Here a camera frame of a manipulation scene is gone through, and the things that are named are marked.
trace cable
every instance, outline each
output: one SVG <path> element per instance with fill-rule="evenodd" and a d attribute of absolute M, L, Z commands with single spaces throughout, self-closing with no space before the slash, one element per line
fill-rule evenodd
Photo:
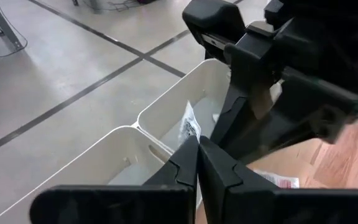
<path fill-rule="evenodd" d="M 6 54 L 6 55 L 0 55 L 0 58 L 3 58 L 3 57 L 11 56 L 12 54 L 16 54 L 16 53 L 18 53 L 19 51 L 25 49 L 25 48 L 28 46 L 29 41 L 23 36 L 22 33 L 20 33 L 20 32 L 16 29 L 16 27 L 15 27 L 14 25 L 12 25 L 12 23 L 9 21 L 9 19 L 5 16 L 5 13 L 4 13 L 3 9 L 1 8 L 1 6 L 0 6 L 0 12 L 1 12 L 2 16 L 5 18 L 6 22 L 7 22 L 9 25 L 11 25 L 11 27 L 25 40 L 25 44 L 24 44 L 24 46 L 23 46 L 22 48 L 17 49 L 17 50 L 15 50 L 15 51 L 13 51 L 13 52 L 11 52 L 11 53 L 9 53 L 9 54 Z"/>
<path fill-rule="evenodd" d="M 105 8 L 94 8 L 92 6 L 90 6 L 85 0 L 82 0 L 82 2 L 88 6 L 90 9 L 93 10 L 100 10 L 100 11 L 117 11 L 117 12 L 122 12 L 128 9 L 132 9 L 135 7 L 140 7 L 142 6 L 141 4 L 139 4 L 136 0 L 125 0 L 123 3 L 113 3 L 113 2 L 107 2 L 107 4 L 114 6 L 114 9 L 105 9 Z M 134 6 L 128 6 L 128 4 L 133 4 L 133 3 L 137 3 Z"/>

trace white plastic bin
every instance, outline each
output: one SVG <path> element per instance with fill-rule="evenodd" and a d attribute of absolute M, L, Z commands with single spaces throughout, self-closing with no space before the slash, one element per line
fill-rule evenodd
<path fill-rule="evenodd" d="M 140 129 L 167 150 L 177 150 L 180 120 L 189 101 L 201 134 L 210 137 L 215 127 L 212 115 L 222 110 L 229 74 L 226 64 L 216 59 L 205 60 L 140 113 L 137 118 Z"/>
<path fill-rule="evenodd" d="M 0 215 L 0 224 L 30 223 L 28 214 L 33 199 L 49 187 L 61 184 L 141 185 L 170 156 L 142 131 L 130 126 L 117 128 L 8 208 Z"/>

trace concrete floor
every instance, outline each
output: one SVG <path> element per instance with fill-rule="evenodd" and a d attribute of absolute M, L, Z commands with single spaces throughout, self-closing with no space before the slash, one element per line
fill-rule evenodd
<path fill-rule="evenodd" d="M 29 42 L 0 58 L 0 214 L 203 60 L 183 33 L 189 1 L 94 14 L 81 1 L 0 0 Z M 266 3 L 241 1 L 245 22 L 262 19 Z M 10 51 L 0 37 L 0 55 Z"/>

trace floor tile line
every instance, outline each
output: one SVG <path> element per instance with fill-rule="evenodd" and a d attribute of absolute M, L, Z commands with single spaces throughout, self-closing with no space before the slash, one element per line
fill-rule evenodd
<path fill-rule="evenodd" d="M 180 32 L 178 35 L 172 37 L 171 39 L 165 41 L 164 43 L 160 44 L 159 46 L 153 48 L 152 50 L 148 51 L 146 53 L 146 55 L 153 55 L 155 53 L 157 53 L 158 51 L 164 49 L 165 47 L 168 47 L 169 45 L 175 43 L 176 41 L 180 40 L 181 38 L 187 36 L 188 34 L 190 34 L 190 30 L 185 30 Z"/>
<path fill-rule="evenodd" d="M 110 73 L 108 76 L 98 80 L 97 82 L 93 83 L 92 85 L 86 87 L 79 93 L 75 94 L 74 96 L 70 97 L 69 99 L 59 103 L 57 106 L 53 107 L 52 109 L 46 111 L 45 113 L 41 114 L 40 116 L 36 117 L 32 121 L 26 123 L 25 125 L 19 127 L 15 131 L 9 133 L 8 135 L 2 137 L 0 139 L 0 147 L 5 145 L 6 143 L 12 141 L 13 139 L 19 137 L 21 134 L 25 133 L 26 131 L 30 130 L 34 126 L 40 124 L 42 121 L 45 121 L 46 119 L 50 118 L 51 116 L 55 115 L 59 111 L 63 110 L 67 106 L 70 106 L 80 98 L 86 96 L 88 93 L 91 93 L 93 90 L 97 89 L 99 86 L 105 84 L 106 82 L 112 80 L 113 78 L 117 77 L 121 73 L 125 72 L 126 70 L 130 69 L 137 63 L 141 62 L 143 59 L 138 57 L 131 62 L 125 64 L 121 68 L 118 68 L 116 71 Z"/>
<path fill-rule="evenodd" d="M 150 57 L 148 57 L 147 53 L 146 54 L 142 53 L 141 51 L 139 51 L 139 50 L 137 50 L 137 49 L 135 49 L 135 48 L 133 48 L 133 47 L 131 47 L 129 45 L 126 45 L 126 44 L 124 44 L 124 43 L 122 43 L 122 42 L 120 42 L 120 41 L 118 41 L 118 40 L 116 40 L 116 39 L 114 39 L 114 38 L 102 33 L 102 32 L 99 32 L 99 31 L 91 28 L 90 26 L 87 26 L 87 25 L 83 24 L 82 22 L 72 18 L 71 16 L 69 16 L 68 14 L 65 14 L 64 12 L 61 12 L 61 11 L 59 11 L 59 10 L 49 6 L 49 5 L 47 5 L 47 4 L 43 3 L 43 2 L 37 1 L 37 0 L 29 0 L 29 1 L 34 3 L 34 4 L 36 4 L 36 5 L 38 5 L 38 6 L 40 6 L 43 9 L 46 9 L 49 12 L 61 17 L 62 19 L 65 19 L 66 21 L 71 22 L 72 24 L 77 25 L 80 28 L 82 28 L 82 29 L 84 29 L 84 30 L 86 30 L 86 31 L 88 31 L 88 32 L 90 32 L 92 34 L 97 35 L 98 37 L 100 37 L 100 38 L 102 38 L 104 40 L 107 40 L 108 42 L 110 42 L 110 43 L 112 43 L 112 44 L 114 44 L 114 45 L 116 45 L 118 47 L 121 47 L 121 48 L 129 51 L 130 53 L 132 53 L 132 54 L 134 54 L 134 55 L 136 55 L 138 57 L 144 58 L 145 60 L 149 61 L 150 63 L 153 63 L 154 65 L 156 65 L 156 66 L 158 66 L 158 67 L 160 67 L 160 68 L 162 68 L 162 69 L 164 69 L 164 70 L 166 70 L 168 72 L 173 72 L 173 74 L 176 75 L 176 76 L 179 76 L 179 77 L 184 76 L 183 72 L 180 72 L 179 70 L 167 65 L 166 63 L 160 62 L 160 61 L 158 61 L 156 59 L 150 60 Z"/>

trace wooden surface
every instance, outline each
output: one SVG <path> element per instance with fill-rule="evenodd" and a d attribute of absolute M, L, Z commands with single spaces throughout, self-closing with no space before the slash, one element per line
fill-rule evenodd
<path fill-rule="evenodd" d="M 251 169 L 297 177 L 301 188 L 358 188 L 358 121 L 348 125 L 335 145 L 311 139 L 248 165 Z M 206 224 L 204 206 L 196 223 Z"/>

